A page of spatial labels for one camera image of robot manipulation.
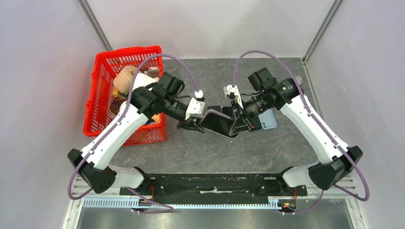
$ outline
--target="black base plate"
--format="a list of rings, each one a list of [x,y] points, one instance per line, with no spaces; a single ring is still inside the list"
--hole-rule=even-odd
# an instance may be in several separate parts
[[[150,196],[153,187],[153,199],[165,204],[266,204],[269,196],[292,197],[294,189],[298,196],[307,195],[305,186],[288,187],[282,173],[144,174],[135,190]],[[215,188],[223,193],[204,193]],[[125,188],[120,195],[133,196]]]

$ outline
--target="black phone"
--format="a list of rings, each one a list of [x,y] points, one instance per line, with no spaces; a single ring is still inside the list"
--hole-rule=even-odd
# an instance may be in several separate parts
[[[217,134],[223,135],[228,138],[236,138],[238,134],[229,135],[229,130],[231,129],[233,118],[221,113],[221,108],[219,111],[217,107],[210,107],[205,113],[204,118],[200,122],[201,126],[209,131],[215,132]]]

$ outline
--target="gray speckled surface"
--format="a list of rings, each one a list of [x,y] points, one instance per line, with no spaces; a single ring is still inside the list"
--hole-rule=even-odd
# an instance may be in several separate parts
[[[304,69],[299,58],[283,61],[304,80],[302,88],[313,103]],[[185,60],[203,90],[206,104],[226,106],[223,87],[232,83],[236,59]],[[186,71],[175,61],[165,60],[164,70],[184,80],[181,95],[192,95],[194,87]],[[243,59],[238,68],[236,85],[241,93],[252,93],[247,77],[267,67],[278,80],[288,77],[287,71],[268,58]],[[167,117],[166,142],[121,148],[111,160],[113,165],[138,166],[146,173],[219,173],[219,172],[280,172],[289,166],[312,163],[316,155],[293,123],[274,110],[277,128],[241,133],[235,139],[207,131],[177,130],[177,120]]]

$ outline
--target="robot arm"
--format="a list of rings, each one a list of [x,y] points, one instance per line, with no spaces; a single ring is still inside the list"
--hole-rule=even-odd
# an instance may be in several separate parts
[[[164,73],[158,83],[137,86],[132,92],[126,114],[124,102],[116,118],[94,141],[80,151],[72,149],[68,153],[74,167],[90,154],[78,173],[96,193],[102,193],[111,187],[138,187],[142,183],[144,177],[137,169],[116,167],[109,165],[109,162],[124,142],[153,115],[165,113],[179,121],[179,129],[205,132],[199,125],[205,111],[201,91],[196,93],[196,99],[192,98],[190,104],[185,105],[176,99],[181,88],[184,88],[184,82],[168,73]],[[100,139],[100,144],[92,150]]]
[[[259,95],[252,97],[246,103],[242,102],[242,105],[240,105],[240,99],[238,100],[240,96],[236,86],[236,91],[233,92],[229,90],[232,87],[231,85],[225,89],[228,92],[225,93],[228,97],[232,94],[235,95],[235,101],[232,101],[235,125],[232,126],[233,129],[229,130],[229,133],[237,134],[238,132],[235,129],[243,131],[257,130],[254,118],[267,109],[275,108],[294,123],[308,140],[318,157],[318,161],[313,164],[293,167],[283,174],[284,182],[289,187],[315,184],[319,188],[327,190],[353,170],[352,165],[338,147],[341,146],[345,149],[356,164],[362,157],[361,149],[358,146],[349,147],[313,109],[311,109],[310,114],[308,113],[297,86],[291,78],[278,83],[267,68],[253,73],[248,78],[253,88],[259,92]],[[308,98],[304,96],[304,99],[312,108]],[[320,124],[312,118],[312,115],[335,137],[337,144],[334,144],[329,139]]]

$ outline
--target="cable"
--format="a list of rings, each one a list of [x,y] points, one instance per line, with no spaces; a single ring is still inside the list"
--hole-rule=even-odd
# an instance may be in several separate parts
[[[295,204],[297,204],[297,191],[295,189],[294,189],[294,198],[293,198],[292,202],[293,203],[295,202]]]
[[[180,97],[175,97],[175,99],[184,99],[184,98],[192,98],[191,96],[189,96],[189,95],[183,95],[183,96],[180,96]]]
[[[161,203],[158,203],[158,202],[155,202],[153,200],[150,200],[150,199],[147,199],[147,198],[143,197],[141,194],[139,194],[138,192],[136,192],[135,190],[133,190],[130,187],[124,187],[124,188],[126,188],[128,191],[132,192],[133,194],[135,194],[139,198],[145,200],[146,202],[149,202],[151,204],[158,205],[158,206],[161,206],[161,207],[168,208],[168,209],[159,210],[159,211],[140,211],[139,214],[158,214],[158,213],[164,213],[164,212],[171,212],[171,211],[174,210],[174,208],[172,206],[161,204]]]
[[[307,208],[307,209],[304,209],[304,210],[301,210],[301,211],[296,211],[296,212],[292,212],[292,213],[288,213],[288,212],[280,212],[280,213],[282,213],[283,215],[288,215],[288,216],[293,216],[293,215],[296,215],[296,214],[302,214],[302,213],[305,213],[305,212],[307,212],[307,211],[310,211],[310,210],[312,210],[312,209],[314,209],[316,206],[318,206],[318,204],[320,203],[320,200],[322,199],[322,197],[323,197],[323,190],[320,192],[320,196],[319,196],[319,198],[317,199],[317,201],[315,202],[315,204],[314,205],[312,205],[311,207],[309,207],[309,208]]]
[[[257,94],[260,94],[260,92],[253,92],[253,93],[251,93],[251,94],[242,93],[241,95],[252,96],[252,95],[257,95]]]
[[[292,211],[295,211],[295,209],[290,208],[289,206],[286,206],[286,208],[288,208],[288,209],[290,209],[290,210],[292,210]]]
[[[152,185],[149,189],[152,190],[152,197],[150,199],[153,200],[155,197],[155,187]]]
[[[180,59],[178,59],[175,56],[169,55],[169,54],[155,54],[152,55],[148,58],[146,58],[144,61],[142,61],[139,66],[137,67],[137,70],[134,73],[134,77],[132,77],[132,81],[131,81],[131,86],[129,87],[130,89],[132,89],[134,87],[134,83],[135,83],[135,78],[137,77],[140,69],[142,68],[142,66],[144,66],[148,61],[150,61],[153,58],[156,57],[169,57],[171,59],[174,59],[175,61],[179,62],[187,71],[187,73],[189,74],[192,84],[194,84],[194,88],[195,91],[198,92],[200,89],[198,88],[197,83],[195,82],[195,78],[192,75],[190,69],[186,66],[186,64],[181,61]],[[130,106],[130,102],[131,102],[131,97],[132,97],[132,93],[128,93],[128,99],[127,99],[127,105],[125,106],[124,112],[122,113],[121,117],[117,120],[116,123],[113,124],[113,126],[108,129],[106,131],[106,133],[104,135],[101,136],[101,138],[93,145],[93,147],[91,147],[90,152],[93,151],[97,148],[97,146],[115,129],[115,127],[117,127],[117,123],[121,122],[121,120],[125,117],[125,114],[128,112],[129,106]],[[70,180],[69,180],[69,185],[67,187],[67,195],[69,196],[70,199],[72,200],[78,200],[83,198],[85,195],[87,195],[89,192],[91,192],[92,189],[87,190],[85,193],[83,193],[82,195],[78,196],[78,197],[74,197],[72,195],[72,185],[73,185],[73,181],[75,180],[75,176],[77,174],[77,172],[79,171],[80,167],[82,166],[82,164],[90,157],[90,153],[88,153],[81,161],[80,163],[76,166],[75,171],[73,172],[73,174],[70,176]]]
[[[86,154],[85,157],[83,157],[83,159],[79,162],[79,164],[76,166],[75,171],[73,172],[72,177],[70,177],[69,180],[69,184],[68,184],[68,188],[67,188],[67,195],[69,196],[69,198],[71,200],[78,200],[83,198],[85,195],[87,195],[89,192],[91,192],[91,190],[93,190],[92,188],[87,190],[85,193],[83,193],[82,195],[78,196],[78,197],[74,197],[72,194],[72,184],[73,181],[75,180],[75,176],[77,174],[77,172],[79,172],[80,167],[83,165],[83,163],[90,157],[91,153]]]
[[[235,86],[236,71],[237,71],[237,68],[238,68],[238,65],[239,65],[241,59],[242,59],[244,56],[246,56],[247,54],[249,54],[249,53],[260,53],[260,54],[267,55],[267,56],[273,58],[274,60],[276,60],[278,63],[280,63],[280,64],[287,70],[287,72],[291,75],[291,78],[293,79],[295,85],[296,85],[297,88],[298,88],[299,95],[300,95],[300,97],[301,97],[301,100],[302,100],[303,104],[305,105],[305,109],[307,110],[308,114],[311,114],[310,116],[311,116],[311,117],[314,119],[314,121],[319,125],[319,127],[323,130],[323,132],[325,132],[325,134],[329,137],[329,139],[330,139],[335,145],[337,145],[338,142],[335,140],[335,138],[329,133],[329,131],[328,131],[328,130],[326,129],[326,127],[320,122],[320,120],[319,120],[314,114],[312,114],[312,111],[311,111],[311,109],[309,108],[309,105],[307,104],[307,101],[305,100],[304,92],[302,91],[302,89],[301,89],[301,87],[300,87],[300,85],[299,85],[299,83],[298,83],[298,81],[297,81],[296,75],[293,74],[293,72],[288,68],[288,66],[287,66],[284,62],[282,62],[279,58],[275,57],[274,55],[269,54],[268,52],[265,52],[265,51],[262,51],[262,50],[250,50],[250,51],[247,51],[247,52],[243,53],[243,54],[239,57],[239,59],[236,61],[236,66],[235,66],[235,69],[234,69],[234,77],[233,77],[233,81],[232,81],[232,86],[233,86],[233,87]],[[348,161],[350,162],[350,164],[353,166],[354,170],[356,170],[357,174],[359,174],[359,177],[360,177],[360,179],[362,180],[362,183],[363,183],[363,186],[364,186],[365,196],[362,198],[362,197],[360,197],[359,195],[354,194],[354,193],[352,193],[352,192],[350,192],[350,191],[348,191],[348,190],[346,190],[346,189],[340,187],[339,185],[336,185],[336,184],[335,184],[335,185],[333,185],[333,186],[335,186],[336,188],[342,190],[343,192],[349,194],[350,196],[352,196],[352,197],[354,197],[354,198],[356,198],[356,199],[358,199],[358,200],[360,200],[360,201],[368,201],[368,199],[370,198],[370,189],[369,189],[369,187],[368,187],[367,181],[366,181],[366,179],[365,179],[363,173],[360,171],[359,167],[358,167],[358,166],[356,165],[356,163],[352,160],[352,158],[349,156],[349,154],[347,154],[347,152],[346,152],[341,146],[337,146],[337,148],[338,148],[338,149],[343,153],[343,155],[347,158],[347,160],[348,160]]]

